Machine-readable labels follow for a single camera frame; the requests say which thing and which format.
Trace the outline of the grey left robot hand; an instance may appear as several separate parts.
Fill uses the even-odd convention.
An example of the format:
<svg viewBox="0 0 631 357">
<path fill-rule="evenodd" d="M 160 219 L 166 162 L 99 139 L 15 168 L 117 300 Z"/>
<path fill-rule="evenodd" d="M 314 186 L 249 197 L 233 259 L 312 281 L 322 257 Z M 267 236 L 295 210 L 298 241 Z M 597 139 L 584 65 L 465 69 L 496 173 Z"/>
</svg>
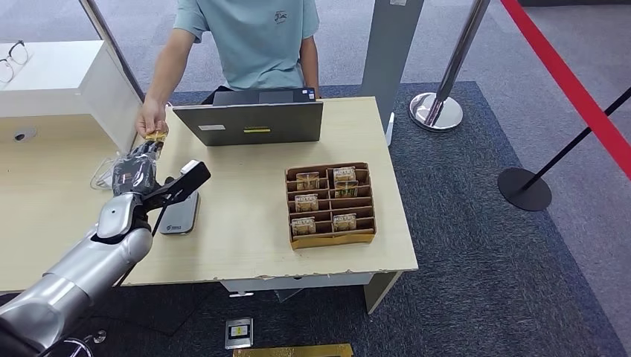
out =
<svg viewBox="0 0 631 357">
<path fill-rule="evenodd" d="M 117 158 L 112 171 L 113 196 L 129 192 L 147 195 L 159 188 L 156 161 L 163 146 L 163 141 L 144 141 L 130 153 Z"/>
</svg>

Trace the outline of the person's right hand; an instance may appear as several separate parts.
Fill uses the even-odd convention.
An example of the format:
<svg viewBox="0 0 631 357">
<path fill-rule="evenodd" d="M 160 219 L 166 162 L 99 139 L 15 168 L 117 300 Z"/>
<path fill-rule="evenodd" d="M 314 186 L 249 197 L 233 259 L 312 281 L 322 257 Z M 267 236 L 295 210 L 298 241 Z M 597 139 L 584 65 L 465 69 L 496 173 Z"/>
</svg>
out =
<svg viewBox="0 0 631 357">
<path fill-rule="evenodd" d="M 146 96 L 135 120 L 136 132 L 142 138 L 157 132 L 167 134 L 166 108 L 166 102 Z"/>
</svg>

